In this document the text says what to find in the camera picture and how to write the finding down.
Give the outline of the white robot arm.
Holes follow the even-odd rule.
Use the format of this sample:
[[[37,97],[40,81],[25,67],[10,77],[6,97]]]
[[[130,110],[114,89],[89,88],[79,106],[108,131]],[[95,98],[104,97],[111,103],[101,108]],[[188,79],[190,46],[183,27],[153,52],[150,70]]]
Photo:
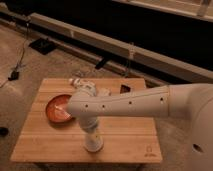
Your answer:
[[[189,117],[186,171],[213,171],[213,84],[168,85],[112,96],[94,96],[82,86],[70,98],[67,111],[78,119]]]

